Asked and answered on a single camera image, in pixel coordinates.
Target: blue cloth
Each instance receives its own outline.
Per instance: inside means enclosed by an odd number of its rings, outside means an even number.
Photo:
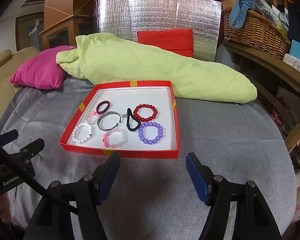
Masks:
[[[233,29],[240,29],[244,23],[248,9],[251,9],[252,6],[252,0],[237,0],[230,13],[230,27]]]

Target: wicker basket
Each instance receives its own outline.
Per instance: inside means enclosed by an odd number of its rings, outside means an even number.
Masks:
[[[230,13],[231,9],[222,10],[225,40],[261,50],[280,60],[289,52],[290,40],[263,15],[248,10],[243,26],[235,30],[229,25]]]

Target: gray tablecloth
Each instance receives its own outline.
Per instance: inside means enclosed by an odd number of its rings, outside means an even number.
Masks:
[[[33,158],[34,177],[44,187],[78,181],[106,161],[104,156],[66,152],[60,137],[93,85],[67,78],[56,90],[22,87],[0,119],[0,133],[19,131],[9,153],[37,138],[45,148]],[[209,207],[198,199],[185,158],[195,152],[202,164],[231,182],[254,180],[280,232],[296,206],[290,157],[274,122],[255,102],[239,105],[177,98],[181,150],[178,159],[122,158],[109,198],[98,207],[108,239],[198,239]],[[9,191],[12,218],[26,228],[41,197],[25,183]],[[235,204],[225,239],[231,239]],[[73,217],[76,239],[81,239]]]

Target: green blanket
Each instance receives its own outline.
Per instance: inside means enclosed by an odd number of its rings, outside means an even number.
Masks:
[[[76,37],[77,49],[57,54],[70,75],[93,84],[169,80],[176,97],[247,103],[257,90],[241,73],[215,62],[180,56],[158,47],[119,39],[111,33]]]

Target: metal bolt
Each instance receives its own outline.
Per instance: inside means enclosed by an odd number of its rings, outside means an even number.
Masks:
[[[85,181],[92,180],[92,179],[93,179],[93,176],[92,176],[91,174],[88,174],[88,175],[84,176],[83,179],[84,179]]]
[[[216,181],[222,181],[223,180],[223,177],[221,175],[216,175],[213,177]]]
[[[57,186],[59,186],[59,184],[60,184],[60,182],[55,180],[55,181],[51,182],[50,186],[51,187],[57,187]]]
[[[248,185],[251,187],[254,187],[256,185],[256,183],[253,180],[249,180]]]

